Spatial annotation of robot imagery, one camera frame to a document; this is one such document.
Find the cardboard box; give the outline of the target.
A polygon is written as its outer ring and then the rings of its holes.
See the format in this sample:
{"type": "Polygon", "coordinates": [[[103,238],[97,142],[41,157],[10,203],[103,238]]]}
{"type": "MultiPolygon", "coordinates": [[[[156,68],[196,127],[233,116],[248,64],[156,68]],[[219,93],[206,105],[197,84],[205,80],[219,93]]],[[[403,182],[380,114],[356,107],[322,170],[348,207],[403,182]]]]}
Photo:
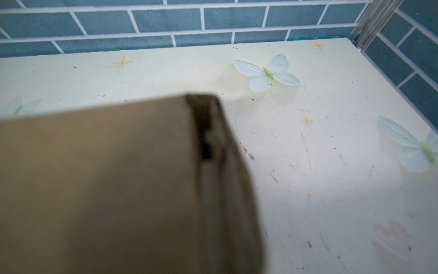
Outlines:
{"type": "Polygon", "coordinates": [[[3,274],[261,274],[245,161],[218,97],[1,122],[3,274]]]}

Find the right aluminium corner post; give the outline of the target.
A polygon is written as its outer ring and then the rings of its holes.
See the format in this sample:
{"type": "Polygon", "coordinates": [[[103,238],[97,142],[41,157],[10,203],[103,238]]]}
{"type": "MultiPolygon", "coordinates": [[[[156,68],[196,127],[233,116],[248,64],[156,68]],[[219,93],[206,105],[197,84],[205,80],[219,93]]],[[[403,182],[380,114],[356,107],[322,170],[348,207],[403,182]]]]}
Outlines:
{"type": "Polygon", "coordinates": [[[404,0],[375,0],[362,12],[349,40],[359,51],[365,51],[391,19],[404,0]]]}

